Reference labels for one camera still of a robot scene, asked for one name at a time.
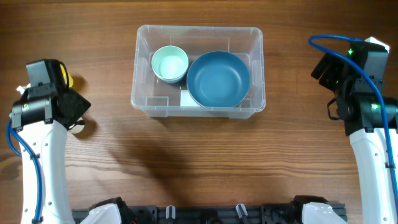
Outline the light blue bowl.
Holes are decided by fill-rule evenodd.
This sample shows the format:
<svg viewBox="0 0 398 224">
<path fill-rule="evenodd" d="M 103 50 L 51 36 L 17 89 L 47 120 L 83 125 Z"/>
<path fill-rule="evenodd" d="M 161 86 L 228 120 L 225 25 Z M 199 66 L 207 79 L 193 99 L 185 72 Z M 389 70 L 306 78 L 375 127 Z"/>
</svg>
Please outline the light blue bowl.
<svg viewBox="0 0 398 224">
<path fill-rule="evenodd" d="M 182 81 L 185 77 L 186 75 L 182 75 L 176 78 L 164 78 L 164 77 L 159 77 L 159 78 L 166 83 L 178 83 Z"/>
</svg>

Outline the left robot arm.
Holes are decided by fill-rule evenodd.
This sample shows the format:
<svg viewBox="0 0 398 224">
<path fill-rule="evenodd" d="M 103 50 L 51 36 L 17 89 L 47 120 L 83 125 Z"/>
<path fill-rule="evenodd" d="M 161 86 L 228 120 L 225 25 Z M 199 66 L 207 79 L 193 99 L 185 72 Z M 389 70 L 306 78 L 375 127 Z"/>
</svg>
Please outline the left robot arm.
<svg viewBox="0 0 398 224">
<path fill-rule="evenodd" d="M 14 102 L 7 136 L 20 145 L 22 223 L 74 223 L 65 172 L 67 132 L 84 126 L 91 104 L 70 86 L 66 66 L 56 59 L 26 65 L 30 85 Z"/>
</svg>

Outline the cream cup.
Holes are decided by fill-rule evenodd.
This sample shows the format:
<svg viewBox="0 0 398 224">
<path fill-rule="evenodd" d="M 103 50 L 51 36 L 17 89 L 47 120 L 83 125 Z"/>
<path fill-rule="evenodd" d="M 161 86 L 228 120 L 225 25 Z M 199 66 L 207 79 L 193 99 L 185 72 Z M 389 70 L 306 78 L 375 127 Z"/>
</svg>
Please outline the cream cup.
<svg viewBox="0 0 398 224">
<path fill-rule="evenodd" d="M 85 120 L 82 117 L 80 117 L 74 125 L 69 127 L 68 131 L 72 134 L 78 134 L 83 131 L 84 127 L 85 127 Z"/>
</svg>

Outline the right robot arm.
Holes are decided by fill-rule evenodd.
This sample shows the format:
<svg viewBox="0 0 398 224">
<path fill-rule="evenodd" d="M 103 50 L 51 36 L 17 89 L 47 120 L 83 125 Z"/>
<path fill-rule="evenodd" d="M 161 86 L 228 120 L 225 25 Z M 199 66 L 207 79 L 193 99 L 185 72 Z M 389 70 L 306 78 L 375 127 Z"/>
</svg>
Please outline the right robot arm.
<svg viewBox="0 0 398 224">
<path fill-rule="evenodd" d="M 382 96 L 389 46 L 374 37 L 345 37 L 343 56 L 309 38 L 325 54 L 312 72 L 321 86 L 331 90 L 336 120 L 356 159 L 364 223 L 397 223 L 397 100 Z"/>
</svg>

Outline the yellow cup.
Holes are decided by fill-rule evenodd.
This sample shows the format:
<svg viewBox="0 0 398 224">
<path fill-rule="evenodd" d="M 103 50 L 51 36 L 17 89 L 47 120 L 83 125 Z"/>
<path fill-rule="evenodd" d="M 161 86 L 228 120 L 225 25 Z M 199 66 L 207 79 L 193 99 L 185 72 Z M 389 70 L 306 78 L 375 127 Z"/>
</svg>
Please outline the yellow cup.
<svg viewBox="0 0 398 224">
<path fill-rule="evenodd" d="M 73 78 L 72 78 L 72 76 L 67 72 L 67 69 L 66 69 L 66 67 L 63 64 L 60 64 L 60 68 L 61 68 L 61 71 L 62 71 L 62 74 L 63 74 L 63 78 L 64 78 L 64 81 L 65 81 L 65 84 L 69 88 L 71 88 L 73 86 Z"/>
</svg>

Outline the mint green bowl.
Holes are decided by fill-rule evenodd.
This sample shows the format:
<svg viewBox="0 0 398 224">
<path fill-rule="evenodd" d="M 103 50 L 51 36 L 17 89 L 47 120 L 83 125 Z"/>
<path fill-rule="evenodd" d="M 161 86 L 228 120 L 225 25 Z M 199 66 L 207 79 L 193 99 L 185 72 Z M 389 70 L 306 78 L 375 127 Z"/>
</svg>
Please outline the mint green bowl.
<svg viewBox="0 0 398 224">
<path fill-rule="evenodd" d="M 188 55 L 177 46 L 164 46 L 154 53 L 151 67 L 158 78 L 176 78 L 186 74 L 189 67 Z"/>
</svg>

